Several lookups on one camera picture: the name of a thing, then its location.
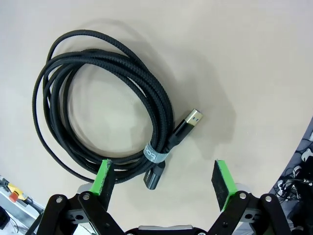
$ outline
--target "gray velcro strap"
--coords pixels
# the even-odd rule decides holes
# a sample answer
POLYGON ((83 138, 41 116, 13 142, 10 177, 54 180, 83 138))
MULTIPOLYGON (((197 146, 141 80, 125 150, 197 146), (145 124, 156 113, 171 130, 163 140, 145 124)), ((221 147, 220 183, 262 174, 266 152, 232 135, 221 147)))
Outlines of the gray velcro strap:
POLYGON ((153 163, 160 163, 166 159, 168 153, 158 153, 156 152, 150 145, 147 143, 145 149, 143 150, 143 154, 146 158, 153 163))

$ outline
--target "bolt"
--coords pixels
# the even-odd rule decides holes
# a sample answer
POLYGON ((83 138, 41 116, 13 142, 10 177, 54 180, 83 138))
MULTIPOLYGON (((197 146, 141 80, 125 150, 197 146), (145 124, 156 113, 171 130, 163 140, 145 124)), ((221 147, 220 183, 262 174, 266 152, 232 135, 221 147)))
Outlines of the bolt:
POLYGON ((63 201, 63 197, 58 197, 56 201, 57 201, 57 203, 62 202, 63 201))
POLYGON ((86 193, 86 194, 83 196, 83 199, 84 199, 84 200, 88 200, 89 198, 90 198, 89 193, 86 193))
POLYGON ((242 193, 239 194, 239 197, 240 197, 241 199, 245 199, 245 198, 246 198, 246 194, 242 192, 242 193))
POLYGON ((271 202, 271 201, 272 201, 272 198, 271 198, 270 196, 266 196, 266 197, 265 197, 265 200, 266 200, 267 202, 271 202))

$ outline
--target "white table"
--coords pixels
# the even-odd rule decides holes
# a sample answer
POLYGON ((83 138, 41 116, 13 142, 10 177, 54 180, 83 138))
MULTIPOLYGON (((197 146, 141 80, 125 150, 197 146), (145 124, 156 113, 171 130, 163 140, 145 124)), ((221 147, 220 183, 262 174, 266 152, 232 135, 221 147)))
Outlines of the white table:
MULTIPOLYGON (((85 183, 41 146, 31 96, 54 40, 74 29, 97 30, 143 60, 166 89, 176 120, 192 108, 204 114, 171 152, 157 189, 147 190, 143 176, 116 185, 109 212, 123 229, 209 228, 219 214, 214 160, 226 160, 235 181, 260 196, 282 173, 311 120, 312 9, 312 2, 286 0, 2 1, 0 174, 43 204, 56 193, 72 197, 85 183)), ((87 47, 110 48, 75 38, 57 53, 87 47)), ((139 150, 150 139, 144 106, 102 69, 82 69, 70 102, 76 130, 111 156, 139 150)), ((40 124, 56 154, 92 177, 58 146, 41 111, 40 124)))

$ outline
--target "screw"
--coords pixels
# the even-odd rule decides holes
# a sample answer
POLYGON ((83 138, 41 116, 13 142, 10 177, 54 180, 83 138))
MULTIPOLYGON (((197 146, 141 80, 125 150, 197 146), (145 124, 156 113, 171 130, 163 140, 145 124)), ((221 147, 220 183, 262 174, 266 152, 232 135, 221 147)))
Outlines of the screw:
POLYGON ((58 197, 56 201, 57 201, 57 203, 62 202, 63 201, 63 197, 58 197))
POLYGON ((239 197, 240 197, 241 199, 245 199, 245 198, 246 198, 246 194, 242 192, 242 193, 239 194, 239 197))
POLYGON ((270 196, 266 196, 266 197, 265 197, 265 200, 266 200, 267 202, 271 202, 271 201, 272 201, 272 198, 271 198, 270 196))
POLYGON ((84 200, 88 200, 89 198, 90 198, 89 193, 86 193, 86 194, 83 196, 83 199, 84 199, 84 200))

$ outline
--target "green tape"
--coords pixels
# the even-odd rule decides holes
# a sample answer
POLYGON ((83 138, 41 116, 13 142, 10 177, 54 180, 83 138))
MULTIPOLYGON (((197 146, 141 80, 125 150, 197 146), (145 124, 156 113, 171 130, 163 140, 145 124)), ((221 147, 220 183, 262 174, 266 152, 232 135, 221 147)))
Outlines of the green tape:
POLYGON ((89 190, 94 195, 96 195, 96 196, 100 195, 104 181, 106 179, 106 176, 108 174, 108 171, 110 169, 111 164, 112 164, 111 160, 103 160, 102 161, 100 168, 99 168, 99 171, 97 173, 97 176, 96 176, 96 178, 95 178, 95 180, 94 180, 94 182, 93 182, 93 184, 89 190))
POLYGON ((228 203, 229 203, 230 197, 232 195, 234 195, 238 191, 238 189, 237 189, 237 186, 233 180, 233 177, 231 176, 231 174, 228 170, 228 167, 227 167, 225 161, 217 160, 217 163, 219 165, 219 169, 221 171, 222 177, 223 177, 224 182, 226 184, 226 187, 228 189, 228 196, 227 196, 227 199, 225 201, 224 207, 222 209, 222 211, 224 211, 225 208, 227 207, 228 203))

